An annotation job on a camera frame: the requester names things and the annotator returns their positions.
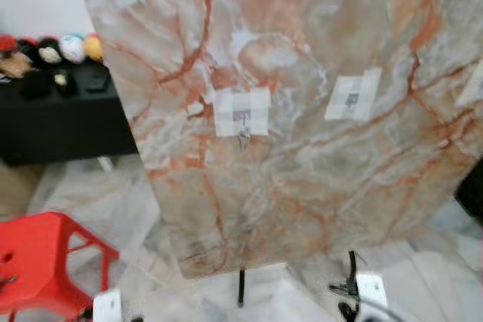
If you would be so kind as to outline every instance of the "stand leg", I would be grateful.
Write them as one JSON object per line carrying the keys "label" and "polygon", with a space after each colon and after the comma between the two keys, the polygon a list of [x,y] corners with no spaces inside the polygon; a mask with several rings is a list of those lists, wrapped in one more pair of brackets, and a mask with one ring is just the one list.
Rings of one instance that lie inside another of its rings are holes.
{"label": "stand leg", "polygon": [[245,294],[245,270],[240,269],[240,279],[238,283],[238,306],[243,307],[243,297]]}

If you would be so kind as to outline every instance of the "marble slab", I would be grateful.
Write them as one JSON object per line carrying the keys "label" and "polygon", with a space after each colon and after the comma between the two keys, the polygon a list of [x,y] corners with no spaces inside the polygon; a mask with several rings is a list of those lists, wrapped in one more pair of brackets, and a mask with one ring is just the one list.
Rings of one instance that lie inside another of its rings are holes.
{"label": "marble slab", "polygon": [[[408,238],[483,152],[483,0],[86,2],[188,278]],[[326,120],[369,69],[369,119]],[[266,135],[218,137],[260,88]]]}

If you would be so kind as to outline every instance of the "red stool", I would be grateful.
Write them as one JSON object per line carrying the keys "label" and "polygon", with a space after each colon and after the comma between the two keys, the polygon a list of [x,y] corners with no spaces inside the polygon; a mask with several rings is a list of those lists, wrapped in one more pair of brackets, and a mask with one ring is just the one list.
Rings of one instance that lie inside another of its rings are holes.
{"label": "red stool", "polygon": [[[69,249],[76,235],[85,244]],[[0,223],[0,314],[43,308],[68,320],[92,307],[92,298],[77,288],[66,270],[67,255],[96,246],[103,252],[101,290],[109,283],[109,261],[119,253],[61,213],[43,213]]]}

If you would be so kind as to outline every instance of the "white ball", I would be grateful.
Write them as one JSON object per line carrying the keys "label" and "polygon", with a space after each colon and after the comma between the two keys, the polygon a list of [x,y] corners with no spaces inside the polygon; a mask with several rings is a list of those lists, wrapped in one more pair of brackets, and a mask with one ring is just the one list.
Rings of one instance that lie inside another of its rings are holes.
{"label": "white ball", "polygon": [[85,60],[84,40],[78,35],[65,35],[59,40],[59,48],[63,57],[72,63]]}

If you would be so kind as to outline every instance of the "yellow ball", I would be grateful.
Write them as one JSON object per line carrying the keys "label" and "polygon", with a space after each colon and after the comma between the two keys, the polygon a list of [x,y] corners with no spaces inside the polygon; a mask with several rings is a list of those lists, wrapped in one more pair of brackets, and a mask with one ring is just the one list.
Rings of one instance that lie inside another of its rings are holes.
{"label": "yellow ball", "polygon": [[85,53],[96,62],[103,61],[103,50],[100,47],[100,40],[97,34],[90,34],[85,37]]}

